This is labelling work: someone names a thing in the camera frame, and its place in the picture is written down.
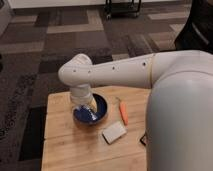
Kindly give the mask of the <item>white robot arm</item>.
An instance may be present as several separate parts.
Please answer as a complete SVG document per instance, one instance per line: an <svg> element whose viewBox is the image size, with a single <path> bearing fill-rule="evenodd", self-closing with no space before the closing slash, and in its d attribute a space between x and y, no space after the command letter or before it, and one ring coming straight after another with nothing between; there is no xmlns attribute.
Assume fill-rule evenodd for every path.
<svg viewBox="0 0 213 171"><path fill-rule="evenodd" d="M74 56L58 71L77 101L91 84L145 88L147 171L213 171L213 54L151 53L93 64Z"/></svg>

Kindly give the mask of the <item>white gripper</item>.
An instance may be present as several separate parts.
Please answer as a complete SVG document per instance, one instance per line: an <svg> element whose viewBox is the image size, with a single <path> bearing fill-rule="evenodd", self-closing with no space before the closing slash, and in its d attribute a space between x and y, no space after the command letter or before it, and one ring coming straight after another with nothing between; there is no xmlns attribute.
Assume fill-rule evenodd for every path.
<svg viewBox="0 0 213 171"><path fill-rule="evenodd" d="M77 108L85 108L91 110L93 113L97 112L97 103L93 99L91 86L89 84L82 84L70 88L70 99L78 105Z"/></svg>

